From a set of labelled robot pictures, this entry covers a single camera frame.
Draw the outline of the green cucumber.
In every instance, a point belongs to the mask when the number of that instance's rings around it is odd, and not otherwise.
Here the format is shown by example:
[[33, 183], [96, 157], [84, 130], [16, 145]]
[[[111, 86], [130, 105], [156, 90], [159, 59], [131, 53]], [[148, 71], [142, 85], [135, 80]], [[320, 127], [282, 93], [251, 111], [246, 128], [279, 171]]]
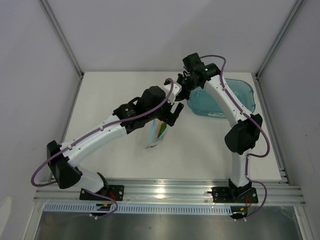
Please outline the green cucumber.
[[167, 124], [165, 122], [160, 122], [157, 126], [156, 136], [160, 137], [167, 128]]

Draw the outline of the clear zip top bag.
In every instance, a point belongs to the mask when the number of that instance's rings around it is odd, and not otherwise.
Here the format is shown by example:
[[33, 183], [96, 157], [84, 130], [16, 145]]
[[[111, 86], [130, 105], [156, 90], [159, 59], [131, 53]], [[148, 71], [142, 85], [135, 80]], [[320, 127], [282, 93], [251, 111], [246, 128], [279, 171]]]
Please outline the clear zip top bag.
[[143, 149], [151, 149], [161, 144], [169, 130], [164, 121], [154, 119], [148, 122], [141, 130], [139, 144]]

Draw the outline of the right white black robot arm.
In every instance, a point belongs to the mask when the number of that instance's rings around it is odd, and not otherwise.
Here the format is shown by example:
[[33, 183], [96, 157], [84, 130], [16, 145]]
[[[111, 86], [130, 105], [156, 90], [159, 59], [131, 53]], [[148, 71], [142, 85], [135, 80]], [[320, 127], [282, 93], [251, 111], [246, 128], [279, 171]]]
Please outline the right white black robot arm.
[[186, 74], [178, 75], [177, 83], [181, 89], [175, 100], [188, 100], [191, 91], [201, 87], [214, 98], [229, 122], [231, 129], [224, 137], [232, 153], [228, 196], [232, 201], [239, 202], [252, 187], [247, 179], [245, 157], [252, 152], [259, 139], [263, 118], [260, 114], [253, 115], [235, 96], [223, 76], [223, 69], [214, 63], [204, 64], [197, 53], [188, 55], [182, 62]]

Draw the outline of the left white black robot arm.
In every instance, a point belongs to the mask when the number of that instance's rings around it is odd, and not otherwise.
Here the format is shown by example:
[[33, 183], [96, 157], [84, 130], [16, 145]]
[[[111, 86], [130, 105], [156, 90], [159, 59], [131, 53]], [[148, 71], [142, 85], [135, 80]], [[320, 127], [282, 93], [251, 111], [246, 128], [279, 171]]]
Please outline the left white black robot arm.
[[177, 83], [151, 86], [142, 96], [120, 105], [111, 116], [85, 135], [61, 144], [54, 140], [48, 143], [48, 166], [59, 188], [78, 187], [89, 190], [97, 200], [105, 199], [109, 193], [106, 179], [99, 172], [82, 168], [81, 162], [105, 144], [143, 128], [155, 119], [172, 127], [184, 107], [179, 103], [171, 112], [181, 88]]

